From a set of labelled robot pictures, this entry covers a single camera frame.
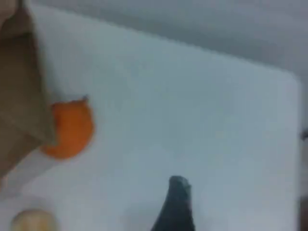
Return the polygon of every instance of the paper bag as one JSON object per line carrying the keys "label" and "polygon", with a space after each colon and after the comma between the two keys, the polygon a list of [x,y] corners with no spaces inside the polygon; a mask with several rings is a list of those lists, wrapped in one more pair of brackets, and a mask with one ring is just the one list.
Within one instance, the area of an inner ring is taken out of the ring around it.
{"label": "paper bag", "polygon": [[0,30],[0,178],[33,149],[54,143],[44,92],[31,20],[19,5]]}

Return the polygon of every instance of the orange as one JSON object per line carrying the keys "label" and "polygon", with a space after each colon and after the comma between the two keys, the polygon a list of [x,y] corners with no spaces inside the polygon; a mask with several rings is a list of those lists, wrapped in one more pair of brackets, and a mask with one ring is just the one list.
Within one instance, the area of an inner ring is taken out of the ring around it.
{"label": "orange", "polygon": [[88,99],[52,105],[58,144],[45,145],[41,150],[56,159],[67,159],[79,154],[90,142],[94,123]]}

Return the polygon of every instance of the white surface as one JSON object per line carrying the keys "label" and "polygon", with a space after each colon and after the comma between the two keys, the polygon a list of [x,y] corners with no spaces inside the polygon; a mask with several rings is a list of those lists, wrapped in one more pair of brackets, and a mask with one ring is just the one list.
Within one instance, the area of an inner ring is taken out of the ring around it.
{"label": "white surface", "polygon": [[[50,94],[88,94],[96,121],[82,155],[22,188],[52,205],[62,230],[149,230],[173,174],[192,184],[197,230],[296,230],[300,90],[293,75],[53,9],[33,11]],[[19,169],[36,167],[26,160]]]}
{"label": "white surface", "polygon": [[305,0],[33,1],[308,74]]}

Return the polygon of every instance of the dark object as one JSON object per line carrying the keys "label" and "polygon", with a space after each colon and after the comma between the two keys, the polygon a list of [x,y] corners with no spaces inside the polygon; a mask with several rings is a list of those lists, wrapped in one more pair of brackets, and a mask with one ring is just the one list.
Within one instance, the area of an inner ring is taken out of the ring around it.
{"label": "dark object", "polygon": [[304,130],[300,136],[300,138],[304,141],[308,138],[308,129]]}
{"label": "dark object", "polygon": [[151,231],[194,231],[191,186],[187,179],[172,176],[159,217]]}
{"label": "dark object", "polygon": [[308,231],[308,198],[300,200],[299,205],[299,231]]}

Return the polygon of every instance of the black object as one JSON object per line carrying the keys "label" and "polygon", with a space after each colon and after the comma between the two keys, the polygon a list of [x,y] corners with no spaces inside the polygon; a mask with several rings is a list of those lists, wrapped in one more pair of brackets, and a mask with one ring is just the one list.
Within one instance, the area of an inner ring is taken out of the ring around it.
{"label": "black object", "polygon": [[300,138],[304,141],[308,138],[308,129],[304,130],[300,136]]}
{"label": "black object", "polygon": [[191,203],[188,180],[170,177],[167,197],[151,231],[194,231]]}

